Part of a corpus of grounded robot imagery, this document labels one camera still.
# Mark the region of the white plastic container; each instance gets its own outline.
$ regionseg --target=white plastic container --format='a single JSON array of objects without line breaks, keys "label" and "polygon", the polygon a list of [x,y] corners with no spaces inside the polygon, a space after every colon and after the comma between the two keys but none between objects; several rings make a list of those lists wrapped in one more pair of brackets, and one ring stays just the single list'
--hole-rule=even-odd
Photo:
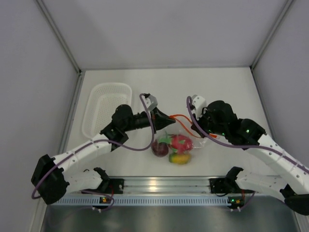
[{"label": "white plastic container", "polygon": [[132,89],[123,83],[104,83],[90,92],[82,132],[87,138],[94,137],[111,121],[116,108],[121,104],[131,105]]}]

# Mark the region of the white table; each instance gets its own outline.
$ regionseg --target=white table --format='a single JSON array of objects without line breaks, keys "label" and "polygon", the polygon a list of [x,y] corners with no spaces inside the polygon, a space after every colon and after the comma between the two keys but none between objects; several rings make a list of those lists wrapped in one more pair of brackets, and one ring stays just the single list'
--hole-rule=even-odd
[{"label": "white table", "polygon": [[[81,126],[88,97],[95,85],[106,82],[122,82],[131,86],[133,113],[143,110],[139,94],[151,93],[157,97],[158,108],[167,115],[188,115],[186,97],[197,94],[208,103],[223,100],[231,104],[238,117],[250,118],[269,132],[249,68],[86,71],[67,149],[87,141]],[[131,131],[128,135],[126,145],[132,147],[145,147],[151,139],[149,128]],[[258,174],[275,174],[259,159],[241,149],[222,147],[211,141],[192,153],[191,162],[179,166],[169,163],[168,156],[154,156],[151,150],[134,152],[118,148],[87,164],[85,168],[101,167],[110,176],[220,176],[226,175],[233,166]]]}]

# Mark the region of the metal floor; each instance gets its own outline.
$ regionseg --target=metal floor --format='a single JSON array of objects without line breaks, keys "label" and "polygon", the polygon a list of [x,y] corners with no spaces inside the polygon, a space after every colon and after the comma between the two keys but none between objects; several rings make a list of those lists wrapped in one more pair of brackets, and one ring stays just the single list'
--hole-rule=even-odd
[{"label": "metal floor", "polygon": [[215,206],[115,206],[102,213],[83,209],[63,221],[76,209],[48,207],[51,226],[45,216],[41,232],[300,232],[294,213],[270,197],[255,197],[241,213]]}]

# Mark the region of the perforated metal strip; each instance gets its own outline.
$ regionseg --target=perforated metal strip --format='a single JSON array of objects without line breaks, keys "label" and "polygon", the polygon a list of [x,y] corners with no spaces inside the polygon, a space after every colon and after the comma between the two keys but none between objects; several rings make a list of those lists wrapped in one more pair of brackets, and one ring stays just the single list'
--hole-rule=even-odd
[{"label": "perforated metal strip", "polygon": [[[147,197],[147,196],[114,196],[117,206],[226,206],[227,197],[197,196],[197,197]],[[102,202],[100,196],[65,196],[53,205],[108,205]]]}]

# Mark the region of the gray wall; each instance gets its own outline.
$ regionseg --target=gray wall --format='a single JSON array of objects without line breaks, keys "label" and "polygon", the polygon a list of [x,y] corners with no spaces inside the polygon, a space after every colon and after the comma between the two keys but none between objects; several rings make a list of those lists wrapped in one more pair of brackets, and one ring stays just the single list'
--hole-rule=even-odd
[{"label": "gray wall", "polygon": [[309,166],[309,1],[297,0],[254,71],[274,136]]},{"label": "gray wall", "polygon": [[285,0],[43,0],[82,69],[249,66]]},{"label": "gray wall", "polygon": [[32,172],[55,154],[76,73],[33,0],[0,8],[0,231],[28,231]]}]

